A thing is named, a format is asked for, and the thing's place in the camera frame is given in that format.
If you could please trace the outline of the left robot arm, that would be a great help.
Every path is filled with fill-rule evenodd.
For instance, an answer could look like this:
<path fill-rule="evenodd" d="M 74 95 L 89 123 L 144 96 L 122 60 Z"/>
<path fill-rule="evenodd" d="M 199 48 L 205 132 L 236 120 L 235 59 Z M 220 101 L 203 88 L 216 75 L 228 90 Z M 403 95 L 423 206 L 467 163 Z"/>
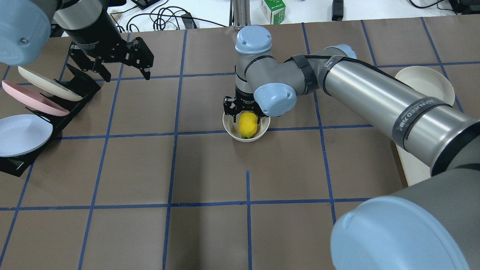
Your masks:
<path fill-rule="evenodd" d="M 69 55 L 81 70 L 109 82 L 111 74 L 104 63 L 123 63 L 149 80 L 153 53 L 140 37 L 125 41 L 107 12 L 123 4 L 123 0 L 2 0 L 0 60 L 10 66 L 34 62 L 55 21 L 72 39 Z"/>

